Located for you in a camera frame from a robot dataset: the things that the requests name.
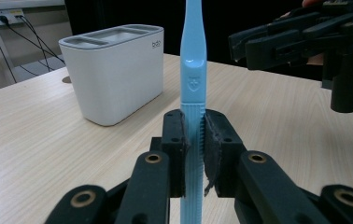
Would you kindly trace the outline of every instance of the electrical socket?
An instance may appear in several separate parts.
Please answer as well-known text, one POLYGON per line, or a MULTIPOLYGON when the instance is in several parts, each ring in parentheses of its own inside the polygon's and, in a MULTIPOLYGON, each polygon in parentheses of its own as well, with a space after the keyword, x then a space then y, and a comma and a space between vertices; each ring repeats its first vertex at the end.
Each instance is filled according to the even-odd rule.
POLYGON ((8 24, 14 23, 22 23, 22 19, 16 18, 16 16, 24 16, 21 8, 15 9, 5 9, 0 10, 0 16, 6 16, 8 19, 8 24))

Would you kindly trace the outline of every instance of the white container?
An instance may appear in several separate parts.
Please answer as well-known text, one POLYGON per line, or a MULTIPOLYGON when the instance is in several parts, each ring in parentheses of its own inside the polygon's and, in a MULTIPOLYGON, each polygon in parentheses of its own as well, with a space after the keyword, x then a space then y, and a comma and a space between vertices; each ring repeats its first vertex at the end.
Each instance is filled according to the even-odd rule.
POLYGON ((84 118, 114 125, 162 92, 163 33, 129 24, 59 41, 84 118))

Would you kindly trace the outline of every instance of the wood grain surface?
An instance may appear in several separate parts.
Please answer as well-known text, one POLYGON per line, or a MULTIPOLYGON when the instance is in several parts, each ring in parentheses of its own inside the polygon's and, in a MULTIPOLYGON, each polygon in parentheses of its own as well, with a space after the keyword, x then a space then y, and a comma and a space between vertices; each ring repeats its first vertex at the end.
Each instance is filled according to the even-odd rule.
MULTIPOLYGON (((84 119, 62 68, 0 90, 0 223, 44 223, 67 191, 129 178, 162 116, 179 108, 179 58, 164 55, 164 91, 127 119, 84 119)), ((353 188, 353 113, 330 109, 320 83, 208 63, 207 108, 225 114, 246 147, 272 156, 301 188, 353 188)), ((179 223, 179 200, 171 202, 179 223)), ((232 199, 205 197, 203 223, 238 223, 232 199)))

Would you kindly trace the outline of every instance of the power strip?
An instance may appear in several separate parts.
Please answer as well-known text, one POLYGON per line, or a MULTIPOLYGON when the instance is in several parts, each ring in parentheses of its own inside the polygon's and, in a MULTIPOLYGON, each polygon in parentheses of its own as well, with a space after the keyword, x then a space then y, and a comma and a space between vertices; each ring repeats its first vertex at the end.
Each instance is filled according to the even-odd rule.
POLYGON ((0 10, 0 16, 6 16, 9 24, 23 23, 21 19, 17 18, 17 16, 23 16, 23 15, 24 14, 21 8, 0 10))

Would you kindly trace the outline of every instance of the light blue plastic stick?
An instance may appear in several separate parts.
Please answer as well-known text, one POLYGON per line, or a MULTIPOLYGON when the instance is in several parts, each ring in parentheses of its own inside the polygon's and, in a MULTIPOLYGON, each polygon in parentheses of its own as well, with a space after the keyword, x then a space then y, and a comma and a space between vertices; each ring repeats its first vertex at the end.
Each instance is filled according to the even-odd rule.
POLYGON ((185 167, 186 196, 180 223, 200 224, 203 206, 203 144, 206 97, 206 43, 201 0, 187 0, 180 48, 180 107, 191 143, 185 167))

